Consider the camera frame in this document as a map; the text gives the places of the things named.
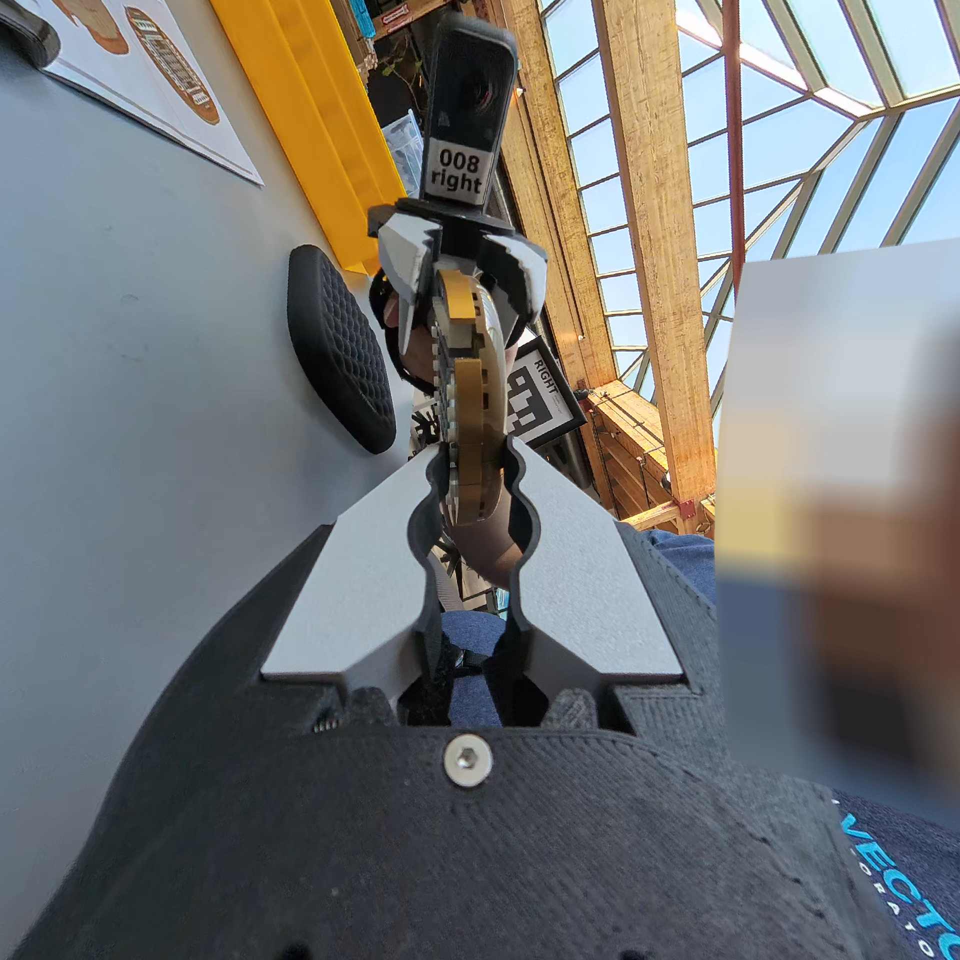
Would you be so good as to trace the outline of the lego instruction booklet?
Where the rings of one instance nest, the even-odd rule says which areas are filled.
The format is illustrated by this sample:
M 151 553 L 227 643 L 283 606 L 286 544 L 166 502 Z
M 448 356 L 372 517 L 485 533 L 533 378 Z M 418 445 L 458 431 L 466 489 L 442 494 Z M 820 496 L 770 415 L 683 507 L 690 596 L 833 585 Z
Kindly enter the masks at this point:
M 263 186 L 166 2 L 3 1 L 1 8 L 2 27 L 35 69 Z

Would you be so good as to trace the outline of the red steel beam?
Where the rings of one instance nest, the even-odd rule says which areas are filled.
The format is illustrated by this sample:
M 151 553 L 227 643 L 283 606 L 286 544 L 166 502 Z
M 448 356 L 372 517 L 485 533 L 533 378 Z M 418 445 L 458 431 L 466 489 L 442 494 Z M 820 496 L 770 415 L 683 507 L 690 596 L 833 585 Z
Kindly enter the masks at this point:
M 739 291 L 746 259 L 745 184 L 743 171 L 743 113 L 740 9 L 738 1 L 722 2 L 722 52 L 725 63 L 726 133 L 730 207 L 730 268 L 735 293 Z

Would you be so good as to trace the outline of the clear plastic parts bin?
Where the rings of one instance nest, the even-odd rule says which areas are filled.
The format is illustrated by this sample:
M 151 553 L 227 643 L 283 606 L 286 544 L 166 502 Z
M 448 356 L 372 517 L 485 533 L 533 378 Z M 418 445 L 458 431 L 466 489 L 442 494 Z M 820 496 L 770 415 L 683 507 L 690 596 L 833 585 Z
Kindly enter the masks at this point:
M 413 109 L 381 127 L 402 186 L 411 198 L 421 195 L 424 139 Z

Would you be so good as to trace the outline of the navy blue sweatshirt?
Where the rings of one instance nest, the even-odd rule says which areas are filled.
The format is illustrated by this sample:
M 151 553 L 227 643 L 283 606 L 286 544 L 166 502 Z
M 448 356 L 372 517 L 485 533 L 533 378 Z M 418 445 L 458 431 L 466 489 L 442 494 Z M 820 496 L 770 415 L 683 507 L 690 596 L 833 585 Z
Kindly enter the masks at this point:
M 615 699 L 651 754 L 634 834 L 642 941 L 622 958 L 958 958 L 958 834 L 729 749 L 714 543 L 625 532 L 685 680 Z

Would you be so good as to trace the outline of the round gold lego pot assembly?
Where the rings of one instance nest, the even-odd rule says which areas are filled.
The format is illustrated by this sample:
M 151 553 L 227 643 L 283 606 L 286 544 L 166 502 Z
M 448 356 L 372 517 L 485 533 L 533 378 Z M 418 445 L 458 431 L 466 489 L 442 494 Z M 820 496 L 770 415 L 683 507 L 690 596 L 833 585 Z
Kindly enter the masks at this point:
M 447 519 L 486 520 L 503 489 L 507 433 L 506 347 L 497 308 L 475 277 L 435 274 L 430 314 L 440 439 L 447 446 Z

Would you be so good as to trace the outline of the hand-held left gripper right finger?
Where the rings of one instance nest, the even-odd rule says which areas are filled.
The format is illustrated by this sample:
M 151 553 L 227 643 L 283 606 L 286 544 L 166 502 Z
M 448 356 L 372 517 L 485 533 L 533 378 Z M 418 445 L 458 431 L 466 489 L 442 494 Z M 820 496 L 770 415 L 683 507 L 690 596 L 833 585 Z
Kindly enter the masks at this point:
M 525 543 L 510 579 L 522 674 L 549 703 L 564 690 L 597 696 L 610 686 L 684 678 L 621 525 L 513 437 L 504 480 L 513 537 Z

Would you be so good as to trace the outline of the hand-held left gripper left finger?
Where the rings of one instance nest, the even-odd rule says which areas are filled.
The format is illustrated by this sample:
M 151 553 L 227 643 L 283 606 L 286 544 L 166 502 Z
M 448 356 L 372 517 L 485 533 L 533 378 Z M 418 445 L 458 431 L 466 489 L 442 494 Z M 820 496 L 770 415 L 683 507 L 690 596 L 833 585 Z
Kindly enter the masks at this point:
M 377 688 L 392 705 L 440 658 L 429 559 L 442 532 L 447 447 L 426 447 L 342 513 L 261 668 L 266 680 Z

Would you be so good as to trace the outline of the black textured wrist pad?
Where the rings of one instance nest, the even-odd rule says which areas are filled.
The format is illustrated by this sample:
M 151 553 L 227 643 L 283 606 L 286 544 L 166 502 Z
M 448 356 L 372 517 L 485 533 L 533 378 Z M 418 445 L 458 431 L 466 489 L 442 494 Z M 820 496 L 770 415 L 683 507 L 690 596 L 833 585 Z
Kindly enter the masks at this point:
M 295 357 L 327 409 L 367 452 L 389 450 L 397 422 L 378 338 L 318 246 L 291 250 L 286 314 Z

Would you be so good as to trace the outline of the yellow plastic bin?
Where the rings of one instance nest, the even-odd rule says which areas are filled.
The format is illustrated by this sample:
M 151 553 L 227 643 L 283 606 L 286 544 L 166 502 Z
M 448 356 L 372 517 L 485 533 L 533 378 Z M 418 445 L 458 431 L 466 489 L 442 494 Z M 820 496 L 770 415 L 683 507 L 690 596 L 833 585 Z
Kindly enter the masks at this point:
M 368 211 L 405 195 L 329 1 L 213 1 L 342 269 L 373 277 Z

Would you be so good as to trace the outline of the person's right hand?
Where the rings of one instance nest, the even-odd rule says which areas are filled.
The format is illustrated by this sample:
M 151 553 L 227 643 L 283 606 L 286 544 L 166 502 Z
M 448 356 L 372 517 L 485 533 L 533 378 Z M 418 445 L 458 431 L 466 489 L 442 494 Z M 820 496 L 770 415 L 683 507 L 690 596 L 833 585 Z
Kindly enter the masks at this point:
M 401 344 L 400 313 L 399 297 L 397 293 L 392 293 L 386 301 L 383 312 L 385 337 L 388 345 L 395 342 L 396 346 L 399 347 Z M 427 325 L 422 324 L 412 329 L 406 350 L 399 352 L 397 358 L 399 366 L 404 370 L 404 377 L 411 383 L 416 381 L 421 384 L 417 387 L 418 390 L 425 393 L 434 390 L 433 338 Z

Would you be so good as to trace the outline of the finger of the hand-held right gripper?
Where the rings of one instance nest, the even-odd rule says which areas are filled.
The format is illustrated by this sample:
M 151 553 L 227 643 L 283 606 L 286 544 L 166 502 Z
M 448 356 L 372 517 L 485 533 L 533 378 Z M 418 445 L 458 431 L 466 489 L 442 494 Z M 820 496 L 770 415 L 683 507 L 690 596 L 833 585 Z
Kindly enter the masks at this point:
M 406 354 L 417 311 L 430 309 L 442 227 L 409 213 L 392 213 L 377 233 L 381 266 L 398 297 L 398 350 Z
M 480 272 L 496 309 L 504 343 L 513 346 L 544 308 L 546 253 L 517 233 L 485 233 L 480 241 Z

